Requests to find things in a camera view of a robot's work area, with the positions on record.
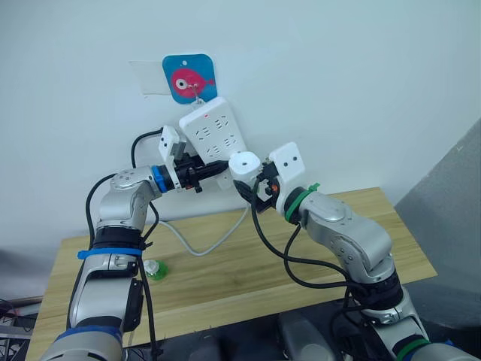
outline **white power strip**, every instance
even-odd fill
[[[205,164],[229,160],[246,150],[246,145],[228,102],[218,96],[179,120],[183,133]],[[232,185],[228,171],[216,176],[221,189]]]

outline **blue strap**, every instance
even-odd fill
[[[165,186],[164,177],[160,173],[159,167],[154,165],[152,167],[152,173],[153,173],[153,179],[156,181],[157,185],[159,186],[160,191],[162,193],[166,193],[167,187]]]
[[[73,327],[71,329],[67,329],[67,331],[63,332],[59,337],[57,337],[56,341],[74,335],[76,333],[83,333],[83,332],[104,332],[109,335],[112,335],[119,343],[122,343],[122,333],[117,327],[113,326],[79,326]]]
[[[105,254],[105,253],[121,253],[121,254],[131,254],[133,256],[140,256],[142,254],[141,250],[136,250],[134,248],[96,248],[93,250],[81,250],[77,253],[78,259],[85,259],[93,254]]]

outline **small green bottle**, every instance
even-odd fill
[[[147,277],[150,277],[156,281],[163,279],[168,273],[168,267],[165,263],[162,261],[155,261],[153,259],[144,261],[144,268]]]

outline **white cable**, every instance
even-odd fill
[[[189,242],[183,237],[183,235],[180,234],[180,232],[174,227],[172,226],[171,224],[169,224],[168,222],[164,222],[163,220],[160,220],[159,221],[159,224],[162,224],[163,226],[166,226],[167,228],[169,228],[172,233],[174,233],[177,238],[179,238],[180,242],[182,242],[183,246],[194,256],[197,256],[197,257],[200,257],[200,256],[205,256],[206,254],[210,253],[212,250],[215,250],[216,248],[218,248],[218,246],[220,246],[232,233],[233,231],[235,231],[239,225],[242,223],[242,221],[244,220],[244,218],[246,217],[248,211],[249,211],[250,207],[249,205],[247,205],[246,207],[246,210],[242,213],[242,216],[240,216],[239,220],[236,222],[236,224],[234,224],[234,226],[227,232],[224,234],[223,237],[221,237],[220,240],[218,240],[215,244],[213,244],[212,246],[210,246],[208,249],[206,249],[204,252],[198,252],[196,250],[194,250]]]

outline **green zip tie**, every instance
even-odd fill
[[[424,344],[430,344],[430,342],[424,338],[421,338],[419,340],[415,340],[413,342],[410,342],[406,346],[404,346],[401,351],[398,353],[398,357],[396,357],[396,361],[403,361],[404,357],[407,356],[411,351],[414,349],[418,348],[419,346],[422,346]]]
[[[308,195],[310,195],[312,192],[317,191],[317,187],[319,186],[319,183],[315,183],[309,188],[307,188],[304,192],[302,192],[291,205],[287,209],[286,214],[284,214],[284,218],[286,218],[286,221],[289,222],[291,219],[292,214],[294,211],[297,209],[297,207],[301,204],[302,201],[304,201],[304,198],[306,198]]]

